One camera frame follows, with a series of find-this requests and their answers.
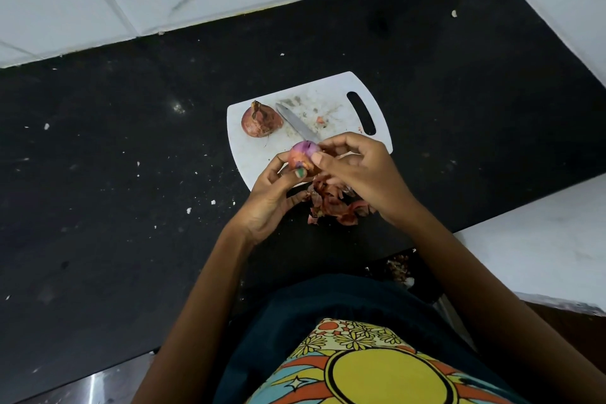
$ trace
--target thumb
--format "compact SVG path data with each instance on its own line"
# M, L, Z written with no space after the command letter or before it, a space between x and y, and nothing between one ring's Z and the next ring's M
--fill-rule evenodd
M288 192L301 181L304 181L306 176L307 171L305 168L298 168L284 174L280 179L273 183L273 188L278 195L282 195L282 193Z
M312 162L321 170L327 171L333 176L350 184L353 167L347 163L337 160L326 152L315 152L312 154Z

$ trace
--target person's left hand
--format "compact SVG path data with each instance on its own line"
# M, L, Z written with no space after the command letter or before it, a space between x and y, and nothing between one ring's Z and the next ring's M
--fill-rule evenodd
M286 196L300 182L312 180L306 177L307 171L303 168L292 171L286 167L278 174L287 160L288 152L273 157L254 183L248 200L230 221L244 230L253 245L261 243L276 230L284 214L294 205L309 199L309 193L305 190L291 197Z

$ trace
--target fingernail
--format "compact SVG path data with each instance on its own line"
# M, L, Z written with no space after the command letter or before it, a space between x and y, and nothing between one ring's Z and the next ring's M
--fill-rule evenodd
M322 152L314 152L312 154L312 162L314 164L318 164L320 163L320 161L322 160L322 155L320 155Z

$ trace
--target stainless steel surface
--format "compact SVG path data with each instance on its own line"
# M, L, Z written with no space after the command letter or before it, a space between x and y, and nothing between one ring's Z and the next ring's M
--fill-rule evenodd
M303 136L303 139L315 142L316 144L320 142L321 139L318 137L318 135L314 133L305 123L303 123L299 117L294 115L290 109L287 109L282 104L276 104L276 109L284 120L289 122L296 132Z
M153 359L141 355L19 404L129 404Z

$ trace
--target person's right hand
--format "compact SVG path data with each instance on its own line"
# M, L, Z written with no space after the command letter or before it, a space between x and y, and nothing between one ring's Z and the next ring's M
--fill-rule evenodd
M345 183L376 208L390 224L402 226L407 212L418 205L382 142L347 132L320 142L325 152L312 154L312 162L332 178ZM330 154L354 154L335 158Z

